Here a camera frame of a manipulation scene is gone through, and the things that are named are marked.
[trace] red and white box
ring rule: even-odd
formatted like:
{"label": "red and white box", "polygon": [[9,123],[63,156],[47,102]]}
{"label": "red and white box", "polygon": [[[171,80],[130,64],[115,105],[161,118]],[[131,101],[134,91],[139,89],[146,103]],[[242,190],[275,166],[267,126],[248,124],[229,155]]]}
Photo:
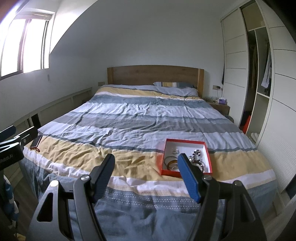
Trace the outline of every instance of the red and white box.
{"label": "red and white box", "polygon": [[178,140],[178,139],[166,139],[165,151],[163,154],[163,161],[161,166],[161,175],[181,177],[180,172],[170,171],[167,169],[167,163],[172,160],[177,160],[177,157],[181,153],[185,153],[187,157],[192,156],[192,152],[198,149],[200,161],[204,163],[204,174],[212,174],[212,164],[207,150],[207,145],[203,141],[189,141],[189,140]]}

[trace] bed sheet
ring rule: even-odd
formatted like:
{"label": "bed sheet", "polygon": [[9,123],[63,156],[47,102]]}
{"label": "bed sheet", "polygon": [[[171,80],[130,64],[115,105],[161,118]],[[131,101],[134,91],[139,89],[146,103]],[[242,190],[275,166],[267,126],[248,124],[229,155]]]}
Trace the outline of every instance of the bed sheet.
{"label": "bed sheet", "polygon": [[[77,109],[46,124],[39,153],[24,149],[21,170],[38,198],[57,179],[70,182],[88,174],[108,153],[116,164],[95,211],[107,240],[185,240],[200,206],[184,182],[161,176],[166,138],[207,144],[213,177],[240,180],[258,212],[275,196],[276,178],[265,157],[227,118],[190,88],[106,85]],[[212,240],[218,237],[223,201]],[[79,240],[74,206],[73,232]]]}

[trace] smartphone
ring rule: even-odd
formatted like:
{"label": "smartphone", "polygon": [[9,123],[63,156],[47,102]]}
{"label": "smartphone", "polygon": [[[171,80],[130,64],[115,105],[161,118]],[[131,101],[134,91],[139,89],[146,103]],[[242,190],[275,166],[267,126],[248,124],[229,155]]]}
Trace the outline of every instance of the smartphone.
{"label": "smartphone", "polygon": [[41,141],[42,135],[38,135],[32,142],[30,148],[36,148],[38,147],[40,141]]}

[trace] nightstand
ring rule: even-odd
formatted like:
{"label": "nightstand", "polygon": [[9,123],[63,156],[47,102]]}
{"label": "nightstand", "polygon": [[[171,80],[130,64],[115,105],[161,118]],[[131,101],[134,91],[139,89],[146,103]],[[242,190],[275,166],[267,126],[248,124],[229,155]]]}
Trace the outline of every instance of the nightstand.
{"label": "nightstand", "polygon": [[229,115],[230,107],[226,104],[219,104],[217,102],[207,102],[215,110],[219,111],[222,115]]}

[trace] window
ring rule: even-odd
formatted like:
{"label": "window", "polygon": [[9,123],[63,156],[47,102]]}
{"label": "window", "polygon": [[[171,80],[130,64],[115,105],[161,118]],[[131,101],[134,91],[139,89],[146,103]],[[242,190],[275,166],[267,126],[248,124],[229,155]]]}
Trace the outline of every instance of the window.
{"label": "window", "polygon": [[25,12],[11,22],[0,56],[0,80],[48,68],[46,34],[50,18],[48,14]]}

